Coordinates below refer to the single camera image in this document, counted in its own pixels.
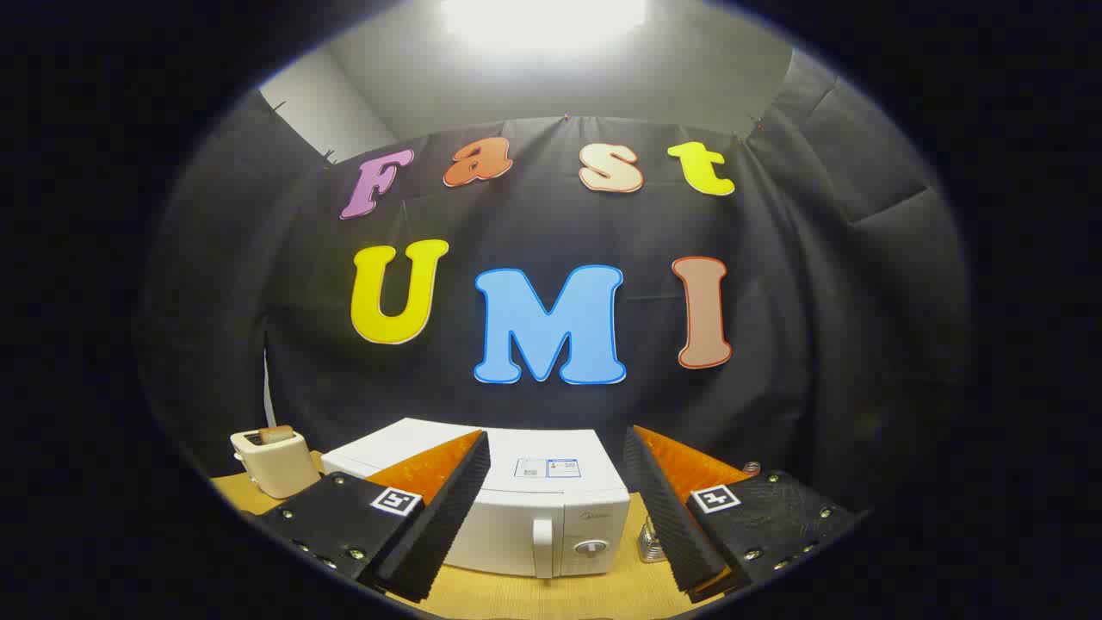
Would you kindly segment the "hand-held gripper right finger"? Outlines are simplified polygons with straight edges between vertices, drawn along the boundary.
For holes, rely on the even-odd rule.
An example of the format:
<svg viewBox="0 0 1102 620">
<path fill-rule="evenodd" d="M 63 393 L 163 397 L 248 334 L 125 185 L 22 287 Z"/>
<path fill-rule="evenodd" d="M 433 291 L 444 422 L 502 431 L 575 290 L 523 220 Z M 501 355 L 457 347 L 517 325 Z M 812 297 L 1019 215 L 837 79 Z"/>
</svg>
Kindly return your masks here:
<svg viewBox="0 0 1102 620">
<path fill-rule="evenodd" d="M 784 576 L 867 516 L 792 474 L 748 474 L 641 426 L 626 432 L 623 466 L 693 603 Z"/>
</svg>

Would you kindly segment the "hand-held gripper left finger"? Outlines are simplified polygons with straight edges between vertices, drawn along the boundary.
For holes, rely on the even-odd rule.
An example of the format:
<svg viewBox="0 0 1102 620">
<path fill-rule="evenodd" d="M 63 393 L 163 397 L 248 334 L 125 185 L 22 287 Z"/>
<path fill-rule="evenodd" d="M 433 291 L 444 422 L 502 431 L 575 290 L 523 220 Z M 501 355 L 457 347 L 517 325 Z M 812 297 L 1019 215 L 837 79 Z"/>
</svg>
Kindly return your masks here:
<svg viewBox="0 0 1102 620">
<path fill-rule="evenodd" d="M 489 468 L 488 433 L 471 431 L 370 476 L 323 475 L 251 524 L 320 569 L 420 603 Z"/>
</svg>

